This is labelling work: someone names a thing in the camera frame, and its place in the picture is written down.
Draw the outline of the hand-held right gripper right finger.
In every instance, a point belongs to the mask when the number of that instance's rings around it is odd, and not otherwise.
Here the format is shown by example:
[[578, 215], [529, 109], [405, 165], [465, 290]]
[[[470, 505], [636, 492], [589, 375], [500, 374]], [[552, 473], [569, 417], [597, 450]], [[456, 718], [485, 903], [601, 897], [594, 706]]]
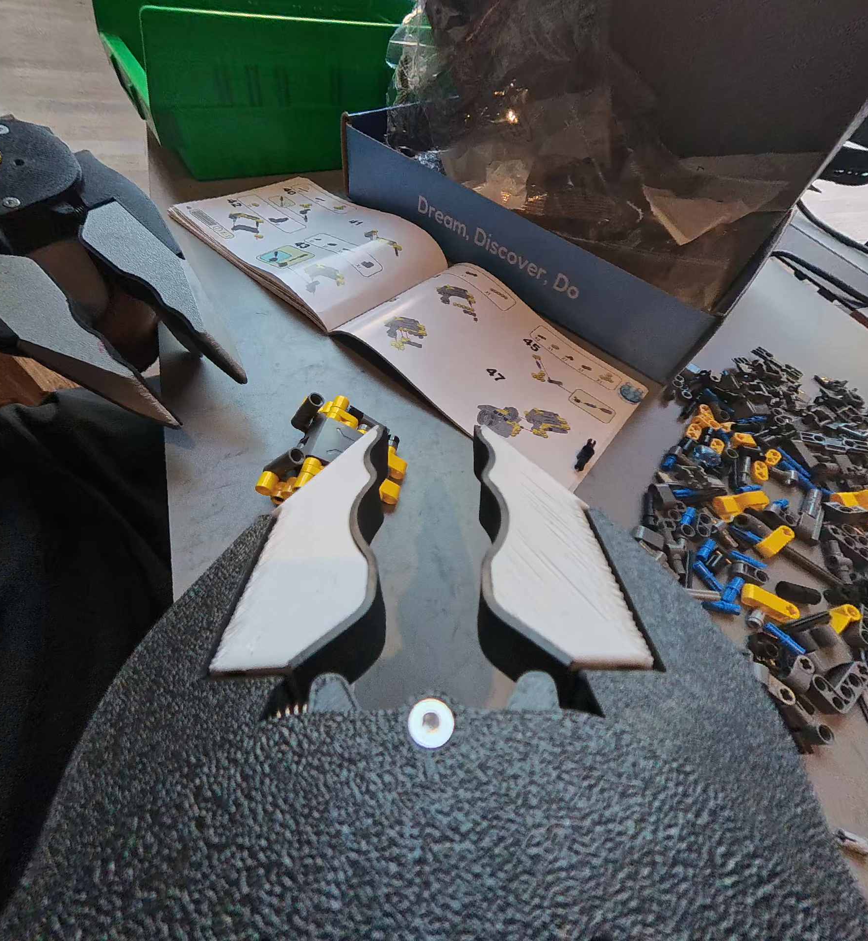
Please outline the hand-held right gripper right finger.
[[588, 505], [482, 426], [475, 472], [491, 540], [482, 569], [489, 614], [569, 671], [653, 669]]

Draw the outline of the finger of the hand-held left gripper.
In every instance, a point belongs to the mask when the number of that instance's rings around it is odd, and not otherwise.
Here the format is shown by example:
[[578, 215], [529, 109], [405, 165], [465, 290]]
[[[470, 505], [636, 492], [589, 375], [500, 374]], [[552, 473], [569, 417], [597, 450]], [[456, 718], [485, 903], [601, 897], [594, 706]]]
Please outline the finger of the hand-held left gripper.
[[79, 236], [128, 293], [153, 308], [182, 347], [208, 359], [234, 381], [248, 381], [240, 360], [203, 323], [207, 298], [150, 200], [113, 199], [88, 208]]
[[181, 422], [34, 261], [0, 255], [0, 352], [29, 357], [142, 417]]

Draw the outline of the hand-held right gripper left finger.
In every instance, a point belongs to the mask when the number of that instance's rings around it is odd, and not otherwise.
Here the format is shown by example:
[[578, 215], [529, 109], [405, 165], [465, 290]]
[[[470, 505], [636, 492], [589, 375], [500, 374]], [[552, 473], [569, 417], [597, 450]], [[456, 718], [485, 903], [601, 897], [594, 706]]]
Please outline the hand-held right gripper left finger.
[[376, 599], [388, 433], [365, 434], [275, 513], [209, 664], [213, 676], [290, 674]]

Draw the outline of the small yellow grey brick assembly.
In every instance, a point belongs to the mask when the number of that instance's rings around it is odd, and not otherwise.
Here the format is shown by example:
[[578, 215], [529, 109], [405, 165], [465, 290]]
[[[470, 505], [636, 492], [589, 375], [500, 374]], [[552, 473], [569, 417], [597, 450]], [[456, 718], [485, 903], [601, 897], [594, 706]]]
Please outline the small yellow grey brick assembly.
[[329, 463], [380, 423], [352, 406], [346, 396], [309, 394], [291, 425], [300, 441], [263, 468], [255, 491], [279, 505], [309, 483]]

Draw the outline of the pile of building bricks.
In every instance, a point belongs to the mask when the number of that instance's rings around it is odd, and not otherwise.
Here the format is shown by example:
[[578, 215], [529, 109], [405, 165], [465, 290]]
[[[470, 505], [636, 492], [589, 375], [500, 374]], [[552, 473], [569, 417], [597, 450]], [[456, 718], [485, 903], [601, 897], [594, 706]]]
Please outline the pile of building bricks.
[[663, 398], [682, 433], [641, 501], [638, 543], [713, 617], [799, 750], [829, 718], [868, 721], [868, 404], [847, 381], [762, 347], [720, 371], [688, 365]]

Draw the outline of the grey desk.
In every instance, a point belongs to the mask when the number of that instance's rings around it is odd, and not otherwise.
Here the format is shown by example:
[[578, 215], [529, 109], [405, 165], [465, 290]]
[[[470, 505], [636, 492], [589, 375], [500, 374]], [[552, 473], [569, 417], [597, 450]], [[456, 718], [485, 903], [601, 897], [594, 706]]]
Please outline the grey desk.
[[[291, 443], [289, 417], [311, 392], [345, 394], [400, 437], [406, 484], [372, 542], [387, 614], [381, 658], [357, 683], [366, 709], [443, 694], [467, 708], [501, 709], [513, 682], [479, 648], [479, 576], [489, 546], [478, 521], [471, 441], [376, 364], [266, 292], [188, 231], [180, 245], [213, 301], [206, 324], [237, 353], [248, 383], [192, 359], [161, 331], [161, 393], [183, 423], [166, 434], [173, 593], [182, 594], [270, 504], [254, 492], [263, 465]], [[848, 380], [868, 401], [868, 330], [779, 263], [763, 267], [694, 359], [719, 369], [765, 347], [778, 359]], [[653, 469], [676, 441], [677, 408], [650, 392], [579, 488], [625, 529], [639, 520]], [[832, 827], [868, 837], [868, 722], [834, 724], [837, 741], [804, 761]], [[850, 862], [868, 897], [868, 861]]]

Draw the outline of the person's left hand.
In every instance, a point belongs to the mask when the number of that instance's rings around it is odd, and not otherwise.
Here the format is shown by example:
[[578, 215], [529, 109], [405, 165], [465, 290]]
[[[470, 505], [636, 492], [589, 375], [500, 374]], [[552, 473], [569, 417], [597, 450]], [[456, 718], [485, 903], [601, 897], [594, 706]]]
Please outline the person's left hand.
[[138, 371], [158, 358], [158, 317], [127, 293], [112, 270], [100, 266], [76, 240], [39, 248], [30, 258], [72, 302], [79, 320], [102, 335]]

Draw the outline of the green plastic crate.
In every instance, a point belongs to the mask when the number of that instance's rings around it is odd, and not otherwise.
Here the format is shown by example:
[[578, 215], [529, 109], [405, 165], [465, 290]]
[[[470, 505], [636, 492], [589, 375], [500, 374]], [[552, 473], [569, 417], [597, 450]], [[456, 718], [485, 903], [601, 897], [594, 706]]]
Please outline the green plastic crate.
[[199, 181], [330, 171], [341, 117], [381, 109], [404, 1], [94, 1], [117, 77]]

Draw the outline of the open instruction booklet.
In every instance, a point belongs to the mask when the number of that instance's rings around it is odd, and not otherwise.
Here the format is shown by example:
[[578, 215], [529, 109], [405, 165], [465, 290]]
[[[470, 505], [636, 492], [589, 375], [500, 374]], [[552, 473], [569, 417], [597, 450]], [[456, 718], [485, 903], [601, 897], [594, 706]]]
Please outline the open instruction booklet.
[[[448, 265], [424, 229], [309, 179], [175, 204], [169, 217], [326, 334], [374, 351], [458, 428], [490, 428], [570, 489], [647, 395], [498, 276]], [[575, 473], [587, 439], [595, 457]]]

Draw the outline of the person's dark sweater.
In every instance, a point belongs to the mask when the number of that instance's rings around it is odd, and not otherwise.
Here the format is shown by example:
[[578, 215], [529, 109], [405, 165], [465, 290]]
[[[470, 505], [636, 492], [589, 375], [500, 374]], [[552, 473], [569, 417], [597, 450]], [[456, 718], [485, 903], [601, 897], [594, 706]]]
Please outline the person's dark sweater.
[[171, 604], [164, 430], [83, 390], [0, 409], [0, 915], [104, 691]]

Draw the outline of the dark blue cardboard box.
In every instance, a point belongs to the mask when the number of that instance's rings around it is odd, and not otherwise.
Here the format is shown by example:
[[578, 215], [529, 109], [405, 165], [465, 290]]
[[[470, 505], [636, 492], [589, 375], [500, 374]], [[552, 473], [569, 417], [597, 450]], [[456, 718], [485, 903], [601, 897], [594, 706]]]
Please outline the dark blue cardboard box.
[[342, 116], [346, 190], [419, 226], [451, 263], [662, 380], [716, 329], [795, 204], [863, 119], [836, 92], [773, 81], [723, 94], [709, 142], [678, 153], [662, 101], [615, 51], [562, 69], [427, 86]]

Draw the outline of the crumpled clear plastic bags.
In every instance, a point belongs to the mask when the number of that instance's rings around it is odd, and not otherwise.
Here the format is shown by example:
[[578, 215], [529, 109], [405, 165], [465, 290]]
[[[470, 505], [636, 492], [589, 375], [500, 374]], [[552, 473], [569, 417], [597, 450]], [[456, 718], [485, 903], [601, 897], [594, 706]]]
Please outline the crumpled clear plastic bags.
[[868, 102], [868, 2], [416, 2], [389, 143], [616, 242], [783, 211]]

